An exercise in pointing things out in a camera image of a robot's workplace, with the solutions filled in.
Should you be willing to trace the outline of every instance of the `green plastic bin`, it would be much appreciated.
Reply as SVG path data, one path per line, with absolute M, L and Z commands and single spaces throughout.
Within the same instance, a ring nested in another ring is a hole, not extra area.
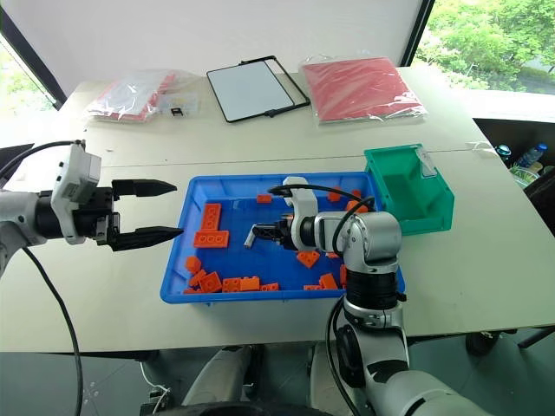
M 424 167 L 419 154 L 429 162 Z M 383 210 L 397 218 L 404 236 L 451 229 L 454 195 L 421 144 L 370 149 L 364 155 Z

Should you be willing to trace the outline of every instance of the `white wall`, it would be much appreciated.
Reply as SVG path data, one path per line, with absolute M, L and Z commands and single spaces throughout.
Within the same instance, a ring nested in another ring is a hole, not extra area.
M 66 94 L 136 68 L 196 74 L 275 55 L 401 60 L 420 0 L 3 0 Z

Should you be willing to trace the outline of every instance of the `orange plastic piece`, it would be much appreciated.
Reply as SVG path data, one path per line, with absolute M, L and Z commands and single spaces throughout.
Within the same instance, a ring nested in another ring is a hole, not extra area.
M 222 282 L 219 280 L 218 273 L 215 271 L 201 277 L 199 283 L 200 290 L 202 290 L 203 293 L 214 293 L 222 290 Z
M 345 267 L 344 264 L 342 264 L 341 267 L 339 268 L 339 283 L 342 286 L 345 286 L 347 284 L 347 268 Z
M 263 292 L 274 292 L 279 290 L 279 283 L 268 283 L 268 284 L 261 284 L 260 290 Z
M 339 186 L 334 186 L 334 189 L 341 191 L 341 188 Z M 339 199 L 341 199 L 341 195 L 339 195 L 338 193 L 328 192 L 328 200 L 330 202 L 339 202 Z
M 345 211 L 350 210 L 353 206 L 355 206 L 358 201 L 349 201 L 347 206 L 345 206 Z M 356 212 L 363 214 L 364 212 L 368 212 L 368 206 L 362 205 Z
M 229 241 L 229 231 L 197 231 L 193 247 L 197 249 L 224 249 Z
M 256 290 L 260 290 L 260 279 L 258 278 L 258 276 L 243 277 L 241 279 L 242 292 L 252 292 Z
M 202 216 L 201 230 L 215 231 L 219 227 L 219 214 L 222 204 L 205 204 L 205 213 Z
M 320 253 L 317 251 L 299 251 L 297 254 L 297 260 L 309 269 L 318 261 L 318 258 L 320 258 Z
M 200 260 L 196 256 L 189 256 L 185 261 L 185 268 L 195 274 L 200 270 Z
M 257 202 L 259 204 L 271 204 L 271 195 L 267 193 L 257 195 Z
M 239 292 L 241 290 L 241 279 L 232 277 L 222 282 L 222 292 Z
M 200 279 L 202 279 L 204 276 L 206 276 L 206 272 L 204 270 L 201 270 L 199 273 L 189 279 L 189 286 L 199 286 Z
M 320 286 L 324 289 L 339 289 L 331 273 L 326 273 L 325 275 L 320 276 Z

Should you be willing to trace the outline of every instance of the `cable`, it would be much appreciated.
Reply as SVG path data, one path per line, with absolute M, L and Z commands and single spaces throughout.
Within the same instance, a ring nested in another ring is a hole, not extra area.
M 268 192 L 272 193 L 274 195 L 281 195 L 282 197 L 283 196 L 288 197 L 290 195 L 289 194 L 284 195 L 282 193 L 282 191 L 287 191 L 287 190 L 290 190 L 290 189 L 314 189 L 316 191 L 326 191 L 326 192 L 338 193 L 340 195 L 343 195 L 344 197 L 354 199 L 355 201 L 360 201 L 361 200 L 356 195 L 353 195 L 352 193 L 349 193 L 349 192 L 346 192 L 346 191 L 342 191 L 341 189 L 330 188 L 329 186 L 311 185 L 311 184 L 278 185 L 278 186 L 273 186 L 272 188 L 270 188 L 268 190 Z
M 369 201 L 374 201 L 374 197 L 367 197 L 367 198 L 363 199 L 362 201 L 358 201 L 356 203 L 356 205 L 353 206 L 350 210 L 348 210 L 347 213 L 345 215 L 343 215 L 343 217 L 339 221 L 339 224 L 337 225 L 336 230 L 333 233 L 333 238 L 331 239 L 331 247 L 333 248 L 333 251 L 338 256 L 343 255 L 343 253 L 341 251 L 339 251 L 339 249 L 337 248 L 337 239 L 339 238 L 339 233 L 341 232 L 341 229 L 343 228 L 343 226 L 345 225 L 345 223 L 347 222 L 349 217 L 351 215 L 353 215 L 356 212 L 356 210 L 358 210 L 361 206 L 365 205 Z
M 63 303 L 63 300 L 58 294 L 58 291 L 50 281 L 41 262 L 38 261 L 38 258 L 36 258 L 35 255 L 27 247 L 23 247 L 23 251 L 27 256 L 29 256 L 31 261 L 38 268 L 38 271 L 41 273 L 42 279 L 44 279 L 44 282 L 49 287 L 50 292 L 52 292 L 52 295 L 58 301 L 58 305 L 60 305 L 60 309 L 62 310 L 63 319 L 65 319 L 66 325 L 68 326 L 69 335 L 71 336 L 71 344 L 73 345 L 75 366 L 77 368 L 77 403 L 75 404 L 74 415 L 79 416 L 81 414 L 81 407 L 83 402 L 83 369 L 81 364 L 81 355 L 79 354 L 79 344 L 77 343 L 77 335 L 75 334 L 73 323 L 71 323 L 71 318 L 69 317 L 69 313 L 68 313 L 68 310 L 66 309 L 66 305 Z
M 355 406 L 355 403 L 353 403 L 353 400 L 350 399 L 349 395 L 347 394 L 347 391 L 345 390 L 345 387 L 343 386 L 343 383 L 341 382 L 341 379 L 339 378 L 339 374 L 337 373 L 336 363 L 333 361 L 333 356 L 331 354 L 331 342 L 330 342 L 331 323 L 334 322 L 334 331 L 335 331 L 336 325 L 337 325 L 337 317 L 339 316 L 339 312 L 341 311 L 341 308 L 343 306 L 343 298 L 344 296 L 341 296 L 339 298 L 337 303 L 331 309 L 330 315 L 328 316 L 328 323 L 326 324 L 326 337 L 325 337 L 326 356 L 328 357 L 328 365 L 330 366 L 331 375 L 333 376 L 333 380 L 336 383 L 337 388 L 339 389 L 339 393 L 343 396 L 343 399 L 345 400 L 345 403 L 347 403 L 347 406 L 349 407 L 350 411 L 353 413 L 353 416 L 361 416 L 361 414 L 358 412 L 358 409 Z
M 142 365 L 142 362 L 140 363 L 140 372 L 142 373 L 142 378 L 145 379 L 145 381 L 147 382 L 147 384 L 150 387 L 154 387 L 154 388 L 159 388 L 162 392 L 164 392 L 159 398 L 158 398 L 158 402 L 156 403 L 156 406 L 153 409 L 153 414 L 156 413 L 156 411 L 158 411 L 158 408 L 160 407 L 160 403 L 162 402 L 162 400 L 164 399 L 164 397 L 166 397 L 167 394 L 170 393 L 171 388 L 169 387 L 164 387 L 160 384 L 154 384 L 152 381 L 150 381 L 147 377 L 147 375 L 145 374 L 145 368 Z
M 48 149 L 50 147 L 80 145 L 81 143 L 81 140 L 52 141 L 50 143 L 45 143 L 44 145 L 33 147 L 23 153 L 19 153 L 14 159 L 10 160 L 2 169 L 0 169 L 0 179 L 6 176 L 18 163 L 31 154 L 40 152 L 41 150 Z

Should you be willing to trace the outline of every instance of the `blue plastic tray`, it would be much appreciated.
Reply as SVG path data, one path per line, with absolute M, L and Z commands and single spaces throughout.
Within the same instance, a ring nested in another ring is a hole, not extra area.
M 363 197 L 375 195 L 375 183 L 366 172 L 333 173 L 290 173 L 248 176 L 200 176 L 189 182 L 179 227 L 184 232 L 173 240 L 172 253 L 167 262 L 166 274 L 160 289 L 160 297 L 168 303 L 186 302 L 230 302 L 270 299 L 309 299 L 339 297 L 343 290 L 303 290 L 305 284 L 318 284 L 320 276 L 333 273 L 339 283 L 341 258 L 327 258 L 321 253 L 316 264 L 307 269 L 297 260 L 297 253 L 286 250 L 269 240 L 256 239 L 251 249 L 243 244 L 249 230 L 255 223 L 273 223 L 282 214 L 292 212 L 283 198 L 274 197 L 271 204 L 258 204 L 258 194 L 268 193 L 268 189 L 281 185 L 287 176 L 303 176 L 310 184 L 340 186 L 342 190 L 361 191 Z M 348 199 L 341 197 L 332 203 L 327 192 L 315 191 L 319 211 L 343 211 Z M 195 249 L 193 238 L 200 228 L 206 203 L 222 204 L 219 229 L 230 232 L 226 249 Z M 376 209 L 382 204 L 376 198 Z M 259 276 L 261 284 L 279 283 L 279 291 L 274 292 L 233 292 L 188 294 L 182 292 L 188 287 L 191 273 L 185 269 L 189 256 L 196 256 L 207 272 L 217 271 L 220 279 L 228 277 Z M 401 270 L 398 271 L 399 291 L 404 292 L 405 283 Z

